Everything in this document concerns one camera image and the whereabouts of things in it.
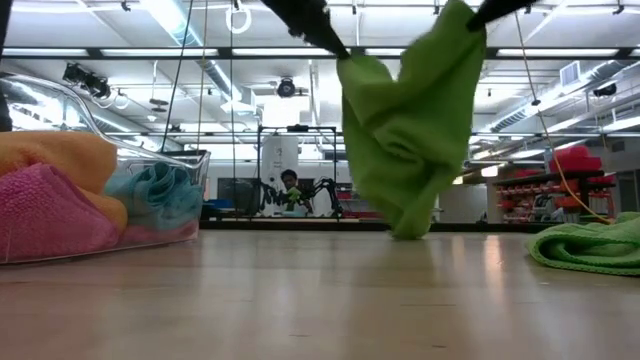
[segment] person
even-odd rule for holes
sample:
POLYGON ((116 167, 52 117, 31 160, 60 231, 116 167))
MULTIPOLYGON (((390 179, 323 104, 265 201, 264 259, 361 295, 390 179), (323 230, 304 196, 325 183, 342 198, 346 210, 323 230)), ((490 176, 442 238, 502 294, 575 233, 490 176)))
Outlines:
MULTIPOLYGON (((284 184, 284 187, 287 190, 288 194, 291 194, 292 192, 300 193, 300 191, 298 190, 298 174, 296 174, 295 171, 291 169, 283 171, 282 174, 280 174, 280 180, 282 180, 282 183, 284 184)), ((298 205, 297 202, 291 202, 287 204, 286 211, 295 211, 296 205, 298 205)), ((313 208, 311 207, 311 203, 309 202, 309 200, 303 200, 302 205, 304 206, 307 214, 313 213, 313 208)))

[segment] hardwood floor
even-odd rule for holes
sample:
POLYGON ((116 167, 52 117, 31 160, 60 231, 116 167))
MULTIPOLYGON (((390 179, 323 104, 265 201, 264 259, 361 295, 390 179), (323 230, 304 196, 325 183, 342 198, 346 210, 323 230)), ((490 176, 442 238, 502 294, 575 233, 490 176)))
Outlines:
POLYGON ((0 268, 0 359, 638 359, 640 279, 543 268, 525 239, 203 232, 0 268))

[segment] ceiling pipe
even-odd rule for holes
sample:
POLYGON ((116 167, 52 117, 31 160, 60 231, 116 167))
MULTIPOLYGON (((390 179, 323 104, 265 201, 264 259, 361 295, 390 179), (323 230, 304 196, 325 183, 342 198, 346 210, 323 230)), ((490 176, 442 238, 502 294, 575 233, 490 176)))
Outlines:
POLYGON ((588 91, 637 64, 634 60, 609 60, 583 72, 584 75, 580 76, 580 80, 568 87, 563 86, 561 79, 558 79, 537 91, 537 98, 540 100, 538 106, 532 105, 533 98, 529 96, 510 110, 499 114, 498 119, 485 126, 482 131, 499 132, 520 121, 530 119, 538 112, 544 112, 571 99, 578 91, 588 91))
MULTIPOLYGON (((188 9, 179 0, 140 0, 149 14, 162 26, 178 46, 204 46, 199 31, 191 21, 187 26, 188 9)), ((227 101, 240 101, 242 93, 214 60, 199 60, 198 65, 218 87, 227 101)))

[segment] green towel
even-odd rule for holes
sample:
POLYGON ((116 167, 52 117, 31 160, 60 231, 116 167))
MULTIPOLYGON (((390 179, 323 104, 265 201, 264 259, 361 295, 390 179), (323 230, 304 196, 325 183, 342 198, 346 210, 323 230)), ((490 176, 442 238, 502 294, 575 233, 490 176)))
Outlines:
POLYGON ((610 275, 640 275, 640 213, 622 213, 613 225, 563 224, 529 240, 541 264, 610 275))
POLYGON ((438 193, 467 157, 486 51, 486 32, 466 29, 473 14, 464 2, 448 1, 431 32, 402 55, 396 81, 374 57, 338 61, 353 182, 398 239, 429 230, 438 193))

